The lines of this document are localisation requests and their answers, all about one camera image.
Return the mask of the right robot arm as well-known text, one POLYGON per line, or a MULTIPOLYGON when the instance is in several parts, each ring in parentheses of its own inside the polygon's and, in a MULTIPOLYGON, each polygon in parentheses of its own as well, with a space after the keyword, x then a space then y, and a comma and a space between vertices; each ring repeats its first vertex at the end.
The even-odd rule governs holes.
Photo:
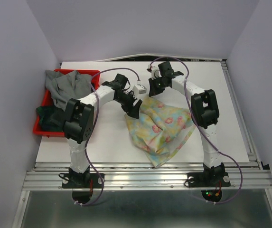
POLYGON ((186 97, 191 118, 200 132, 204 152, 204 170, 202 180, 207 185, 214 185, 219 181, 219 175, 225 172, 222 160, 219 158, 217 148, 216 125, 220 116, 216 94, 214 90, 204 90, 188 80, 190 71, 185 63, 187 73, 174 71, 170 62, 162 62, 157 66, 148 65, 149 96, 163 93, 170 87, 186 97))

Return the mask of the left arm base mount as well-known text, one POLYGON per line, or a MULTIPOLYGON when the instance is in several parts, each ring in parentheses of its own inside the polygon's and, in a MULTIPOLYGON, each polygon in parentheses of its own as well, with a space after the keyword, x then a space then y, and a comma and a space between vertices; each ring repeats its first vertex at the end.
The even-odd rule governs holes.
POLYGON ((84 177, 77 177, 70 173, 60 173, 63 189, 101 189, 102 180, 97 173, 86 173, 84 177))

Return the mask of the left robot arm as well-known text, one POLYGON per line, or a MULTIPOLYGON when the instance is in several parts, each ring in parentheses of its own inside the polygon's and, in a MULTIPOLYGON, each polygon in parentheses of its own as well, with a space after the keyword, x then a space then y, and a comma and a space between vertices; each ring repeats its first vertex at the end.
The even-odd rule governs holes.
POLYGON ((88 140, 93 133, 94 123, 99 108, 104 104, 116 101, 122 110, 130 117, 138 119, 142 101, 138 95, 147 92, 145 86, 138 80, 132 90, 125 86, 128 78, 117 74, 111 82, 103 82, 94 92, 80 99, 70 99, 66 104, 62 129, 70 150, 69 172, 74 174, 73 182, 78 187, 85 187, 89 183, 89 161, 85 155, 88 140))

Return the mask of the floral pastel skirt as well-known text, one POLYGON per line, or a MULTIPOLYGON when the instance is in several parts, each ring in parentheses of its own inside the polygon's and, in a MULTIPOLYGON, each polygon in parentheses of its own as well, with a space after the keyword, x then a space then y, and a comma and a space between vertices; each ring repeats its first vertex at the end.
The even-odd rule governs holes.
POLYGON ((131 141, 158 168, 172 159, 191 137, 196 126, 188 109, 145 97, 139 118, 125 115, 131 141))

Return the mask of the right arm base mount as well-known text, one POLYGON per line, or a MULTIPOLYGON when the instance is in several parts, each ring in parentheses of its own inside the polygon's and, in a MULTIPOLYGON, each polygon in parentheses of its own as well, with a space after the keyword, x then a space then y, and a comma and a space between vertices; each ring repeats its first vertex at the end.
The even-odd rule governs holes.
POLYGON ((222 187, 231 186, 229 175, 225 171, 223 163, 212 168, 204 165, 204 170, 201 172, 189 172, 184 182, 184 185, 188 188, 212 188, 220 184, 222 187))

